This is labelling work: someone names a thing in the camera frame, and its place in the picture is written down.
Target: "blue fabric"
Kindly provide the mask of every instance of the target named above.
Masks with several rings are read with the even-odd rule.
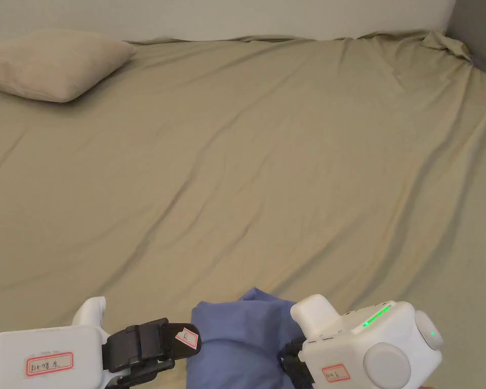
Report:
[[[187,360],[187,389],[293,389],[277,360],[303,334],[293,304],[256,288],[237,302],[198,304],[192,323],[202,346]]]

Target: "round knob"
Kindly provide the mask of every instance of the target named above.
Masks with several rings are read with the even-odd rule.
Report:
[[[421,310],[416,311],[416,327],[418,327],[421,336],[425,340],[426,344],[431,349],[438,350],[443,344],[441,334],[437,330],[436,326],[429,318],[429,316]]]
[[[380,389],[401,389],[411,379],[411,363],[407,355],[389,343],[377,343],[364,356],[364,368]]]

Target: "beige pillow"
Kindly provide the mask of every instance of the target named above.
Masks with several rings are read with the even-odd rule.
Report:
[[[41,30],[0,43],[0,90],[27,99],[75,99],[135,54],[135,47],[71,30]]]

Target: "mattress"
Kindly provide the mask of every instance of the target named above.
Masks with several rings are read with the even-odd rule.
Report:
[[[140,44],[67,104],[0,92],[0,331],[115,332],[258,287],[388,299],[486,387],[486,73],[437,33]],[[184,388],[185,363],[148,387]]]

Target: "white label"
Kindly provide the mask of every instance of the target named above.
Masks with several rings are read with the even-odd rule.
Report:
[[[196,349],[198,344],[198,335],[187,328],[184,328],[182,331],[178,332],[175,339],[194,349]]]
[[[334,365],[322,368],[326,380],[330,383],[350,380],[351,377],[344,365]]]
[[[55,373],[57,371],[69,370],[74,367],[73,353],[60,353],[44,355],[27,360],[27,376]]]

